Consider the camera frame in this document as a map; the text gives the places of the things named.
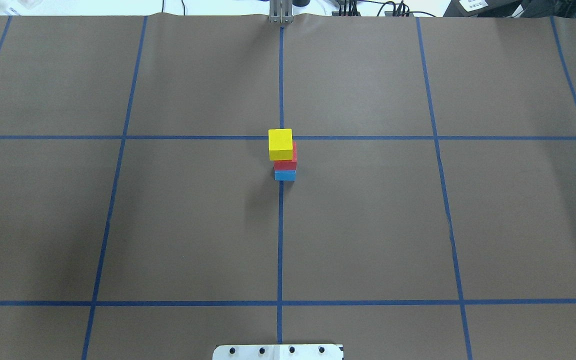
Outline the blue block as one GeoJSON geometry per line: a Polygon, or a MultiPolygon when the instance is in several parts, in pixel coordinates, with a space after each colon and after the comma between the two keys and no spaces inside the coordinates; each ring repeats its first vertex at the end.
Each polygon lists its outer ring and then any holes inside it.
{"type": "Polygon", "coordinates": [[[297,171],[295,170],[275,170],[274,179],[277,182],[295,182],[297,171]]]}

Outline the red block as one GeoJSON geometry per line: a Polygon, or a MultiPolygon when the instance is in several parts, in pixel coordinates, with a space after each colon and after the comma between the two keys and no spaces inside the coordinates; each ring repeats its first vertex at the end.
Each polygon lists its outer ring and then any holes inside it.
{"type": "Polygon", "coordinates": [[[291,159],[279,160],[273,162],[274,171],[295,171],[298,164],[298,146],[297,142],[292,142],[291,159]]]}

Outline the yellow block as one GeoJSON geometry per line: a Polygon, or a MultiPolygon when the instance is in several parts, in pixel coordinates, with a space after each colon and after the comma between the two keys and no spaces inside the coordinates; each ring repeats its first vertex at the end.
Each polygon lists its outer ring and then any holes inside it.
{"type": "Polygon", "coordinates": [[[268,151],[270,161],[291,161],[293,159],[292,129],[269,129],[268,151]]]}

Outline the black box with label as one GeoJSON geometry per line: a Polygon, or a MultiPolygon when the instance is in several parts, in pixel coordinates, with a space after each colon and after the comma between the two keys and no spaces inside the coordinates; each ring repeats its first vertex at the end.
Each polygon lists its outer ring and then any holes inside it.
{"type": "Polygon", "coordinates": [[[444,18],[507,18],[522,0],[451,0],[444,18]]]}

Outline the aluminium frame post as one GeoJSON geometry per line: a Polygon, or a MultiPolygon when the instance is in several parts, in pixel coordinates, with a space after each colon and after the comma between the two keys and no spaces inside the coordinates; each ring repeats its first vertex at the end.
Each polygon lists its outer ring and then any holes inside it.
{"type": "Polygon", "coordinates": [[[268,3],[270,23],[287,25],[293,22],[292,0],[268,0],[268,3]]]}

